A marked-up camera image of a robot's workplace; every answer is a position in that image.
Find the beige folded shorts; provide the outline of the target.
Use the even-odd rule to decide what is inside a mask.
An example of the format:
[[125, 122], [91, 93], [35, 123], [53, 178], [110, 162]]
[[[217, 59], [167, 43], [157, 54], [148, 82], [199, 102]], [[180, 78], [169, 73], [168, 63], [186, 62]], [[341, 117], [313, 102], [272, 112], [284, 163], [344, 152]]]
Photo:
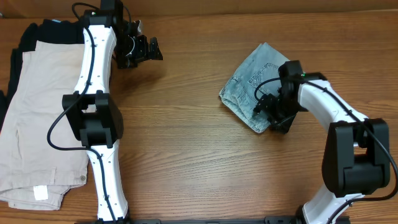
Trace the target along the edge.
[[62, 97], [78, 81], [82, 44], [37, 42], [22, 54], [22, 70], [1, 129], [1, 200], [23, 210], [58, 210], [63, 196], [86, 184], [86, 152], [59, 151], [47, 142], [63, 111]]

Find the light blue denim shorts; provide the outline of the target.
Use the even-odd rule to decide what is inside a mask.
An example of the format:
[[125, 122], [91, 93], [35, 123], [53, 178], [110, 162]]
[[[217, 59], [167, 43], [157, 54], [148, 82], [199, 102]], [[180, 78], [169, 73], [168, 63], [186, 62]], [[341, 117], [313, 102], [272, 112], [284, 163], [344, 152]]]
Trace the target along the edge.
[[265, 93], [278, 95], [281, 87], [279, 81], [261, 83], [278, 78], [278, 68], [286, 61], [288, 58], [264, 42], [243, 61], [219, 92], [221, 102], [256, 133], [264, 132], [270, 125], [265, 113], [254, 112], [257, 100]]

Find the black folded garment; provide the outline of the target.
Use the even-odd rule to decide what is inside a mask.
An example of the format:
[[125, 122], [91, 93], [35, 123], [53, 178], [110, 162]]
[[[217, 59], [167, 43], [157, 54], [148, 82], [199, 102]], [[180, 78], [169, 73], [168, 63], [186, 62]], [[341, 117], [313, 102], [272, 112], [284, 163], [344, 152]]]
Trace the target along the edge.
[[[48, 44], [82, 44], [83, 26], [79, 22], [44, 20], [41, 24], [31, 24], [23, 33], [19, 46], [12, 50], [10, 80], [7, 91], [1, 93], [1, 129], [12, 97], [17, 91], [22, 70], [22, 54], [35, 49], [37, 42]], [[47, 142], [61, 151], [80, 150], [81, 143], [76, 140], [66, 117], [61, 114], [49, 127]]]

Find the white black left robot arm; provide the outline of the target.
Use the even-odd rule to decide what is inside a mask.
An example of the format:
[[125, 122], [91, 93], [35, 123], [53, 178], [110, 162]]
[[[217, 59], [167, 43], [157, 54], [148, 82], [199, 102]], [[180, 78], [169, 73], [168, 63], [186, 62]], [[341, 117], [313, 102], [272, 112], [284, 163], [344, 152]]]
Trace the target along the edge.
[[119, 170], [124, 124], [109, 92], [111, 64], [126, 69], [163, 59], [157, 39], [142, 33], [141, 21], [125, 20], [126, 10], [122, 1], [102, 1], [78, 18], [84, 40], [80, 77], [73, 93], [62, 97], [61, 117], [67, 118], [93, 169], [97, 223], [132, 223]]

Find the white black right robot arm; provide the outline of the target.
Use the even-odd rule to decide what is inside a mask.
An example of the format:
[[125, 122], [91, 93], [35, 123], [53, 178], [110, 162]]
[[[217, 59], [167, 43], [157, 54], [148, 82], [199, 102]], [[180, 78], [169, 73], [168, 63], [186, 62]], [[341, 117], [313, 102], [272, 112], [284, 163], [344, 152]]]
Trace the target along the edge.
[[270, 216], [265, 223], [349, 223], [343, 212], [355, 202], [370, 202], [386, 187], [397, 164], [389, 152], [389, 128], [381, 119], [357, 112], [320, 72], [305, 73], [298, 60], [286, 61], [276, 78], [277, 95], [263, 94], [254, 113], [265, 113], [273, 131], [286, 134], [300, 111], [308, 111], [327, 131], [322, 161], [323, 185], [295, 215]]

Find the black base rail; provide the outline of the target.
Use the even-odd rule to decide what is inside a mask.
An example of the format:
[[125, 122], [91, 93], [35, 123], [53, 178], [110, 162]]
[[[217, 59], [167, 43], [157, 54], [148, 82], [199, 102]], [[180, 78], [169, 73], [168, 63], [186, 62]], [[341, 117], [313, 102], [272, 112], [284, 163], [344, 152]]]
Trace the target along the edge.
[[133, 224], [302, 224], [296, 216], [268, 216], [265, 218], [210, 219], [210, 220], [133, 220]]

